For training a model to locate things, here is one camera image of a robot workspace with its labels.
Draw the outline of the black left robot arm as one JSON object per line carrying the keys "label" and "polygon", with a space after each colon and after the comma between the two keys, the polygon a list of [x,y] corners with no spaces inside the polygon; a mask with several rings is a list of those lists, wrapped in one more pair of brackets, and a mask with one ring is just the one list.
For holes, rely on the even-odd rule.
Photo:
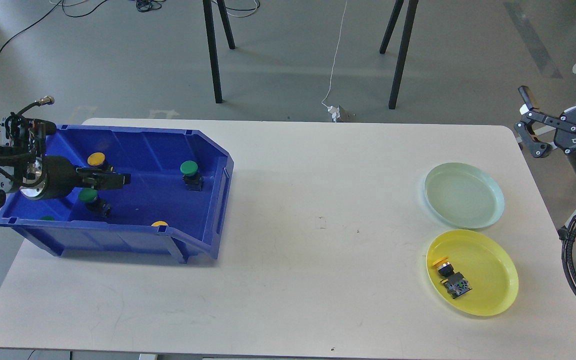
{"label": "black left robot arm", "polygon": [[21,191],[30,200],[60,199],[75,188],[114,191],[130,184],[131,175],[114,166],[77,166],[66,157],[47,155],[47,139],[57,134],[52,121],[25,117],[25,112],[55,102],[52,96],[39,98],[2,120],[0,145],[0,209],[7,194]]}

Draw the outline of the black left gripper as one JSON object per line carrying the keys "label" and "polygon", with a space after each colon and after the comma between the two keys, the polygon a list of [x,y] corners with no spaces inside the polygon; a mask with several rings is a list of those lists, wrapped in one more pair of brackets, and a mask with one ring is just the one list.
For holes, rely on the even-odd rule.
{"label": "black left gripper", "polygon": [[103,170],[96,167],[77,167],[66,157],[50,155],[45,157],[42,169],[46,176],[35,187],[22,187],[20,193],[26,199],[39,201],[60,199],[68,196],[75,187],[96,191],[114,191],[123,189],[131,183],[131,174]]}

